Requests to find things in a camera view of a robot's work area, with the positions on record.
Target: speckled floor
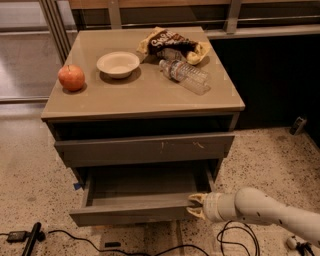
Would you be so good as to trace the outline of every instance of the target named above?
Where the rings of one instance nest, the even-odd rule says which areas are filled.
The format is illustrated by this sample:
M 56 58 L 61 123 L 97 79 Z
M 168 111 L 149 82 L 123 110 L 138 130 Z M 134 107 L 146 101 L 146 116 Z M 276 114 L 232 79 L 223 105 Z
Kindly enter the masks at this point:
M 0 233 L 31 231 L 41 222 L 46 240 L 37 242 L 33 256 L 123 255 L 99 253 L 85 241 L 75 241 L 63 233 L 90 239 L 98 248 L 106 242 L 120 242 L 116 249 L 128 253 L 155 255 L 180 244 L 194 244 L 209 255 L 220 256 L 216 236 L 225 223 L 202 220 L 177 221 L 126 226 L 79 228 L 69 216 L 79 208 L 83 191 L 74 190 L 76 178 L 58 157 L 53 138 L 40 114 L 44 105 L 0 105 Z M 244 186 L 263 190 L 275 199 L 320 213 L 320 152 L 307 134 L 292 136 L 288 128 L 236 131 L 228 157 L 216 181 L 216 190 L 234 193 Z M 255 232 L 261 255 L 299 255 L 285 245 L 292 234 L 276 225 L 250 225 Z M 226 241 L 248 247 L 254 244 L 242 230 L 225 234 Z M 0 255 L 22 255 L 25 243 L 9 244 L 0 236 Z M 240 246 L 225 245 L 225 254 L 248 255 Z M 320 249 L 312 247 L 315 255 Z M 192 248 L 176 249 L 163 255 L 201 256 Z

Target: red apple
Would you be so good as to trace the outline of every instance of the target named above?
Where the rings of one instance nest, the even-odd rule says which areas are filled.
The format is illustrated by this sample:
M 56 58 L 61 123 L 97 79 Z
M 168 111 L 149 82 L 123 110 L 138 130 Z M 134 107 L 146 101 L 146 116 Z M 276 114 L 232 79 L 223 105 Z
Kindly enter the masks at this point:
M 85 76 L 77 65 L 65 65 L 58 72 L 60 84 L 68 91 L 80 90 L 85 82 Z

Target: bowl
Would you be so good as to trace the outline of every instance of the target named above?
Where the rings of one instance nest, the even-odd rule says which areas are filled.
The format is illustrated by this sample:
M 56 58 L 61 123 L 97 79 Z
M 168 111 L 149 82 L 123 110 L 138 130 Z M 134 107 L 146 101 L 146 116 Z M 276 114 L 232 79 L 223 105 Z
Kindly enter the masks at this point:
M 112 52 L 98 60 L 97 68 L 111 78 L 122 79 L 130 76 L 139 64 L 138 56 L 131 52 Z

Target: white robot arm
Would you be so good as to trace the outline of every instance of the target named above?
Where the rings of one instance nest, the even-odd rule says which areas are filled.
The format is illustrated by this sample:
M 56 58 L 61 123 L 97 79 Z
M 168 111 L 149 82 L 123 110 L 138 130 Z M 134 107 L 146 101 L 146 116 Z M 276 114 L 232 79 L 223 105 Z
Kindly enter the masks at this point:
M 320 248 L 320 214 L 282 204 L 255 188 L 235 194 L 193 194 L 202 205 L 187 208 L 192 215 L 211 222 L 238 221 L 257 225 L 276 224 Z

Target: drawer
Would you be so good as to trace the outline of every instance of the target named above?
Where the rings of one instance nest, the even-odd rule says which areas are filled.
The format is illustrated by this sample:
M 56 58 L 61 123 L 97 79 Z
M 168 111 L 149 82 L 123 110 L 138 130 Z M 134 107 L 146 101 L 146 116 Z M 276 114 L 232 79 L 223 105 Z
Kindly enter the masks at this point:
M 88 169 L 82 208 L 70 212 L 78 226 L 189 219 L 188 196 L 213 189 L 209 161 Z
M 232 133 L 201 133 L 57 141 L 67 167 L 217 159 L 227 156 Z

